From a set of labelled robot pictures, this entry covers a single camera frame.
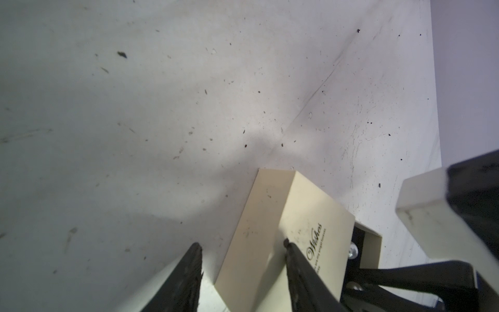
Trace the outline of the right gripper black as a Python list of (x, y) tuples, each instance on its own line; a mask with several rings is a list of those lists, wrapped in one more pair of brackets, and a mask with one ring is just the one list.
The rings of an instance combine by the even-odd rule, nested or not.
[[(341, 295), (351, 311), (498, 311), (498, 294), (463, 261), (426, 263), (396, 269), (354, 269), (345, 277)], [(377, 286), (405, 290), (447, 290), (431, 308)]]

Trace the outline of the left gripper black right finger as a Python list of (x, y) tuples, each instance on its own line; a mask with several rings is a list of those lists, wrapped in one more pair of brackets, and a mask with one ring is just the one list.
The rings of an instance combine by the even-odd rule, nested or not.
[(293, 312), (346, 311), (296, 244), (285, 239), (285, 264)]

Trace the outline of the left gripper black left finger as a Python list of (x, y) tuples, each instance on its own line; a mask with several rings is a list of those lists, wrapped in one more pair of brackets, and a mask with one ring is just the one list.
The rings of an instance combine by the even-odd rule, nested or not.
[(202, 247), (193, 243), (142, 311), (197, 312), (203, 278), (201, 269)]

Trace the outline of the small earring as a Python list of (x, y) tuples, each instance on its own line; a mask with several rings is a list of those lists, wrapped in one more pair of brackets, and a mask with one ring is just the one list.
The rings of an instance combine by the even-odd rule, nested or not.
[(359, 256), (359, 248), (357, 247), (356, 243), (351, 242), (348, 251), (348, 259), (355, 260), (358, 256)]

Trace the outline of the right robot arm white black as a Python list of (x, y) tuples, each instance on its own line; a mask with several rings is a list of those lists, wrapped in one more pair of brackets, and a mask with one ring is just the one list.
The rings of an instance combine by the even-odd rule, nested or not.
[(349, 269), (342, 303), (350, 311), (428, 311), (395, 295), (435, 295), (434, 311), (498, 310), (498, 152), (406, 179), (396, 214), (430, 263)]

